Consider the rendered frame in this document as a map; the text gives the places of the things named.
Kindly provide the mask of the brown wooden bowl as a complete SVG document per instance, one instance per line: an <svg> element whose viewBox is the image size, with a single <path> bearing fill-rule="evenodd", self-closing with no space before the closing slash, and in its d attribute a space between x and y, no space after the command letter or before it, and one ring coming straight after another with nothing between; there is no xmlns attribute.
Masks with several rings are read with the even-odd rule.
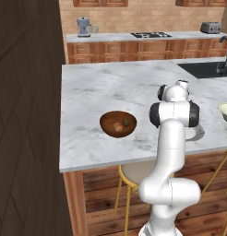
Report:
<svg viewBox="0 0 227 236"><path fill-rule="evenodd" d="M114 131L114 124L122 124L124 119L128 119L130 121L130 125L123 126L123 130L120 132ZM133 133L137 126L137 119L128 112L111 111L102 115L102 117L100 118L100 126L103 132L108 136L121 138L129 136Z"/></svg>

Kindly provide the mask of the wooden island counter base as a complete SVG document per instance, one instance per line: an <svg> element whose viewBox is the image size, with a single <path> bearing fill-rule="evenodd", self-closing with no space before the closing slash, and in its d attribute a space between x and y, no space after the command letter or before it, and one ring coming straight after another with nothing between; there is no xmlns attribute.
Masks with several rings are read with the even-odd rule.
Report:
<svg viewBox="0 0 227 236"><path fill-rule="evenodd" d="M218 168L224 151L190 155L177 177L196 181L204 188ZM124 236L126 185L122 183L117 212L114 212L119 184L115 166L74 171L64 175L72 236ZM198 204L180 213L175 226L184 236L222 236L227 221L227 160L202 195ZM132 194L127 236L137 236L150 210Z"/></svg>

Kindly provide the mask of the pale green bowl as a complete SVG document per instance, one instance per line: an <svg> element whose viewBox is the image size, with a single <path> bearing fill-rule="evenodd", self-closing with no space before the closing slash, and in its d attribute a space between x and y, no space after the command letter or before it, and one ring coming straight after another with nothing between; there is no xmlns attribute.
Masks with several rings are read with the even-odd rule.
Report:
<svg viewBox="0 0 227 236"><path fill-rule="evenodd" d="M221 112L223 119L227 122L227 102L220 103L218 109Z"/></svg>

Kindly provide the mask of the wooden base cupboard run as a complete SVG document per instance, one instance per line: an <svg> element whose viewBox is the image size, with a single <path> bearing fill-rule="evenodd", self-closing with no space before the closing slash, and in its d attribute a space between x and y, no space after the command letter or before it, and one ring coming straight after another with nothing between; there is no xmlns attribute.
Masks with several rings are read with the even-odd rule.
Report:
<svg viewBox="0 0 227 236"><path fill-rule="evenodd" d="M223 57L227 41L219 39L69 42L70 64L93 64L185 58Z"/></svg>

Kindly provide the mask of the black hob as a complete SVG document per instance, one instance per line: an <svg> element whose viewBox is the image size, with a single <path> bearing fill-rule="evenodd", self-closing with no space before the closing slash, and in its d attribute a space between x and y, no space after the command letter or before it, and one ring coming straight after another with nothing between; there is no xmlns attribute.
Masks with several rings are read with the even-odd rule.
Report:
<svg viewBox="0 0 227 236"><path fill-rule="evenodd" d="M130 33L133 35L135 38L139 39L149 39L149 38L171 38L172 36L161 32L161 31L153 31L153 32L135 32L135 33Z"/></svg>

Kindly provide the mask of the blue-grey stand mixer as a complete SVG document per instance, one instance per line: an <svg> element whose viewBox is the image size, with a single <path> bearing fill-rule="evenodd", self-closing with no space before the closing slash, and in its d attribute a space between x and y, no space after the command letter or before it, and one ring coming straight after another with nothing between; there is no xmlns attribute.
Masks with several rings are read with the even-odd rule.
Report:
<svg viewBox="0 0 227 236"><path fill-rule="evenodd" d="M81 37L89 37L90 33L88 27L90 26L90 20L86 17L77 18L78 25L78 36Z"/></svg>

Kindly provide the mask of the black sink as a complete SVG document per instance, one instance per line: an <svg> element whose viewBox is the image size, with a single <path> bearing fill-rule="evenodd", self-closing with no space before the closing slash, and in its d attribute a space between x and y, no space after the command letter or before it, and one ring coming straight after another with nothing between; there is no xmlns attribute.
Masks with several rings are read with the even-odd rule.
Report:
<svg viewBox="0 0 227 236"><path fill-rule="evenodd" d="M224 62L179 64L179 66L197 79L227 77L227 68L224 67Z"/></svg>

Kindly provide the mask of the black tap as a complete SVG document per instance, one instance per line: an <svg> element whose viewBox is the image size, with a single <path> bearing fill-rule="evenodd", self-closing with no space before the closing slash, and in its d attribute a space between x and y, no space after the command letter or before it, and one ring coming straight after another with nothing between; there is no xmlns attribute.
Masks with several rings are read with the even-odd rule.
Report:
<svg viewBox="0 0 227 236"><path fill-rule="evenodd" d="M219 43L223 43L224 41L227 41L227 36L222 36L219 39ZM217 66L216 72L220 75L226 75L227 74L227 56L226 56L225 63L222 66Z"/></svg>

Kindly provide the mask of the grey toaster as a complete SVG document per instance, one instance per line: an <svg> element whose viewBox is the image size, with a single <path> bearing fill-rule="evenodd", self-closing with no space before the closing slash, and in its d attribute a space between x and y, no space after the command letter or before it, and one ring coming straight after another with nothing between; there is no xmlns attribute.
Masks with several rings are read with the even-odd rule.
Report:
<svg viewBox="0 0 227 236"><path fill-rule="evenodd" d="M200 31L207 34L219 34L221 32L220 22L203 22Z"/></svg>

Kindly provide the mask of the wooden wall cupboard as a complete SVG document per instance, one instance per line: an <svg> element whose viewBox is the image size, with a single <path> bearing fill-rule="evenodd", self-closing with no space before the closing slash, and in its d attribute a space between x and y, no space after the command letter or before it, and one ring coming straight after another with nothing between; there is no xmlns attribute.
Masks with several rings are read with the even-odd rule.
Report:
<svg viewBox="0 0 227 236"><path fill-rule="evenodd" d="M227 0L175 0L176 6L227 7Z"/></svg>
<svg viewBox="0 0 227 236"><path fill-rule="evenodd" d="M75 7L127 7L128 0L73 0Z"/></svg>

